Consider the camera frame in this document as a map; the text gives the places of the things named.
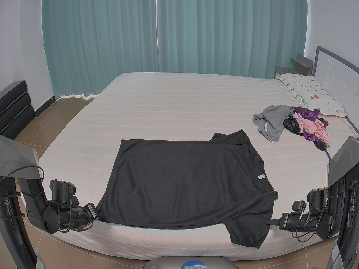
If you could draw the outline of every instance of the pillow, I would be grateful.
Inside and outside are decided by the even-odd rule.
[[[313,76],[282,74],[276,76],[276,79],[285,84],[302,107],[318,109],[324,115],[346,116],[343,106]]]

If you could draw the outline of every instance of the gray cloth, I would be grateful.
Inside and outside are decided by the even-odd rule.
[[[260,114],[255,114],[253,122],[267,140],[275,142],[284,130],[284,120],[293,114],[293,110],[291,105],[270,105]]]

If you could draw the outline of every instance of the wall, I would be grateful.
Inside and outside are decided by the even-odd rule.
[[[25,80],[37,110],[53,96],[43,49],[41,0],[0,0],[0,91]]]
[[[318,45],[359,66],[359,0],[308,0],[304,55],[314,61]]]

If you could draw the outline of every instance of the gray headboard frame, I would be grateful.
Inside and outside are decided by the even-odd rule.
[[[344,65],[346,65],[347,67],[351,68],[353,71],[355,71],[355,72],[357,72],[359,74],[359,67],[353,65],[352,63],[348,62],[347,60],[343,59],[342,57],[339,57],[338,55],[334,54],[333,52],[328,51],[327,49],[324,49],[323,47],[317,46],[317,52],[316,52],[316,55],[315,55],[315,62],[314,62],[313,73],[312,73],[312,75],[314,77],[315,77],[315,73],[316,73],[316,69],[317,69],[319,52],[323,52],[323,53],[327,54],[328,56],[333,57],[334,59],[338,60],[339,62],[343,63]],[[352,121],[350,119],[348,119],[348,117],[347,117],[347,120],[353,126],[355,131],[359,134],[359,130],[352,123]]]

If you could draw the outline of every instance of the blue round logo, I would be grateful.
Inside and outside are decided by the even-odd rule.
[[[182,265],[181,269],[208,269],[207,266],[199,261],[189,261]]]

